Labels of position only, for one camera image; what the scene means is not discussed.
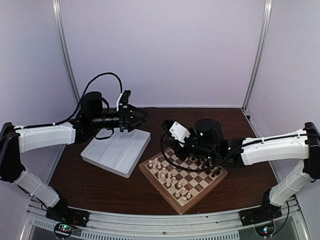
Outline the white plastic sorting tray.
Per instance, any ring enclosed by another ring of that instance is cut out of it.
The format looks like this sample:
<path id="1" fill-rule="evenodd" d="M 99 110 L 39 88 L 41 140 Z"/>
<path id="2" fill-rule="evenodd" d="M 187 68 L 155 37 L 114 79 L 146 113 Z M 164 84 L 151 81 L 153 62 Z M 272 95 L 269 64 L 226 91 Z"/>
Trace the white plastic sorting tray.
<path id="1" fill-rule="evenodd" d="M 114 130 L 104 140 L 93 138 L 80 156 L 84 161 L 103 170 L 129 178 L 151 140 L 151 133 L 135 129 L 131 132 Z"/>

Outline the wooden chess board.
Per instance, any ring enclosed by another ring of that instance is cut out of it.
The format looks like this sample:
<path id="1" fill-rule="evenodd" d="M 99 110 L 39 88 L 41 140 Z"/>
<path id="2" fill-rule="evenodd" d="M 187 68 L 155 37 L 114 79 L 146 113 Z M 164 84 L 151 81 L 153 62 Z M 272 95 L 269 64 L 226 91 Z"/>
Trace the wooden chess board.
<path id="1" fill-rule="evenodd" d="M 139 169 L 180 215 L 202 200 L 228 174 L 221 166 L 205 172 L 202 160 L 199 164 L 191 157 L 182 161 L 169 147 L 164 153 L 166 158 L 158 153 L 142 162 Z"/>

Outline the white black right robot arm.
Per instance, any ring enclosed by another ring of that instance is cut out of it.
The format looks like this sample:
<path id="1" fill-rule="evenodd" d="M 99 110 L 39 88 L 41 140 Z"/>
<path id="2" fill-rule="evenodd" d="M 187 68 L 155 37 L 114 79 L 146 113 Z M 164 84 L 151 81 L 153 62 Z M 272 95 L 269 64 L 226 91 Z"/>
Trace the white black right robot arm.
<path id="1" fill-rule="evenodd" d="M 175 121 L 169 127 L 169 134 L 176 143 L 174 152 L 181 160 L 194 155 L 208 160 L 209 168 L 240 168 L 269 161 L 298 160 L 292 172 L 264 194 L 261 206 L 256 209 L 261 221 L 268 220 L 308 182 L 320 178 L 320 133 L 312 122 L 282 135 L 225 139 L 218 121 L 201 119 L 193 128 Z"/>

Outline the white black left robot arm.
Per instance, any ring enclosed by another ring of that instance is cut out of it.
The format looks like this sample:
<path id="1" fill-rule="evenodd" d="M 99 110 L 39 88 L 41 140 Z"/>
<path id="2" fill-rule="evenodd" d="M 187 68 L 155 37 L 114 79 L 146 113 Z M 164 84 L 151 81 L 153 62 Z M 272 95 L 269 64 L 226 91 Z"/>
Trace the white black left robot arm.
<path id="1" fill-rule="evenodd" d="M 146 123 L 149 114 L 129 104 L 130 90 L 122 92 L 116 109 L 103 107 L 99 91 L 83 94 L 75 112 L 60 123 L 14 126 L 6 122 L 0 131 L 0 179 L 16 185 L 43 204 L 54 219 L 67 222 L 72 211 L 67 200 L 21 162 L 21 154 L 52 146 L 77 145 L 90 139 L 106 141 L 115 130 L 130 133 Z"/>

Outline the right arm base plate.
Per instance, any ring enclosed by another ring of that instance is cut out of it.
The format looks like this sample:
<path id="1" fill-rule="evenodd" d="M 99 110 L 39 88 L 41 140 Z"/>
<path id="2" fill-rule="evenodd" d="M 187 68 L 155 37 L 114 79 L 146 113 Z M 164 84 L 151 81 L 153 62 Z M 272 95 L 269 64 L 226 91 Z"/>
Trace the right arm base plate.
<path id="1" fill-rule="evenodd" d="M 239 212 L 240 220 L 243 226 L 255 225 L 267 221 L 271 221 L 275 218 L 281 217 L 281 207 L 268 205 L 259 206 Z"/>

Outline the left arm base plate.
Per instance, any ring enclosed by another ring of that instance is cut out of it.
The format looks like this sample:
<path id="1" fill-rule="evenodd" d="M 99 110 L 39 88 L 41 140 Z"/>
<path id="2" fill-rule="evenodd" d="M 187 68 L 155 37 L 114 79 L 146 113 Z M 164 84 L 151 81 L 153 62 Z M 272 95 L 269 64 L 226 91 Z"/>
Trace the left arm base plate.
<path id="1" fill-rule="evenodd" d="M 67 223 L 76 227 L 86 227 L 90 213 L 75 208 L 51 208 L 46 211 L 45 217 L 57 222 Z"/>

